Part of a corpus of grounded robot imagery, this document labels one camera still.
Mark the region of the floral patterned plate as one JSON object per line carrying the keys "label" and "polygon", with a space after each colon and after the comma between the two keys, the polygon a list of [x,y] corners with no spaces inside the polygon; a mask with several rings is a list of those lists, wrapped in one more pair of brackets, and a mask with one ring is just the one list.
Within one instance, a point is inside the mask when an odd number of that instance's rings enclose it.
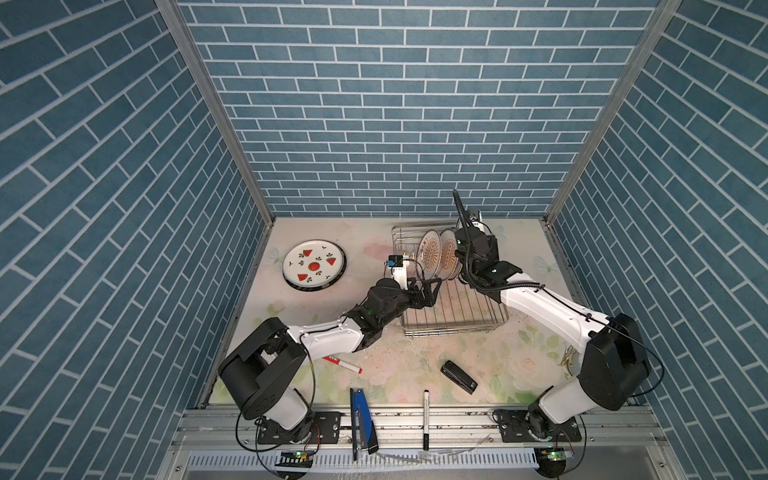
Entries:
{"label": "floral patterned plate", "polygon": [[440,233],[440,246],[441,256],[438,276],[442,280],[452,280],[461,271],[461,264],[456,256],[458,243],[453,228],[443,230]]}

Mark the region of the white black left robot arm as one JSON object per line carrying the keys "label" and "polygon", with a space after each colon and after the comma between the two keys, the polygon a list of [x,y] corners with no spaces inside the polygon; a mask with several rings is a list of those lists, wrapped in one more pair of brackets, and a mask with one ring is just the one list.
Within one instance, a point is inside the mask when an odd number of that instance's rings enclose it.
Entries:
{"label": "white black left robot arm", "polygon": [[310,404],[289,390],[304,362],[368,348],[407,310],[434,306],[441,285],[439,278],[412,280],[403,289],[396,280],[383,278],[362,303],[334,321],[288,326],[269,318],[220,363],[218,375],[243,419],[264,416],[295,430],[310,412]]}

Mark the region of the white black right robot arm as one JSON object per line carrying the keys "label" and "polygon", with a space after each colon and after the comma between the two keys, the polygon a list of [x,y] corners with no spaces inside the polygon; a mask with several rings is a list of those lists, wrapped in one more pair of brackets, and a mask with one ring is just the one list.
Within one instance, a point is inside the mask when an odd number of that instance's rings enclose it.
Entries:
{"label": "white black right robot arm", "polygon": [[551,436],[562,424],[600,407],[619,410],[651,368],[636,321],[575,303],[499,259],[496,238],[475,225],[456,231],[461,278],[473,289],[518,310],[560,336],[575,351],[577,373],[548,388],[528,407],[530,431]]}

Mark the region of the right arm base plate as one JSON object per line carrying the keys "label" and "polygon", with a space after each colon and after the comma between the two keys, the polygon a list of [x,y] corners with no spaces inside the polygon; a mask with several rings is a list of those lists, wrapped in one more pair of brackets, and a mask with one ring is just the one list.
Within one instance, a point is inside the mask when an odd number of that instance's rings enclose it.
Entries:
{"label": "right arm base plate", "polygon": [[581,441],[579,423],[571,418],[555,424],[539,413],[527,409],[495,409],[491,420],[497,425],[504,443]]}

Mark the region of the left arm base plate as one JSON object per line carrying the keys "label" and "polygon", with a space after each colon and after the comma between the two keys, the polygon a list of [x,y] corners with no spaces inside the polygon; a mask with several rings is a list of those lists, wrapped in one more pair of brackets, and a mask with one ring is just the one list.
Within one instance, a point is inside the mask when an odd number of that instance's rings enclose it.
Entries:
{"label": "left arm base plate", "polygon": [[338,412],[319,411],[307,415],[293,429],[284,429],[276,421],[264,419],[257,440],[260,445],[337,444],[341,420]]}

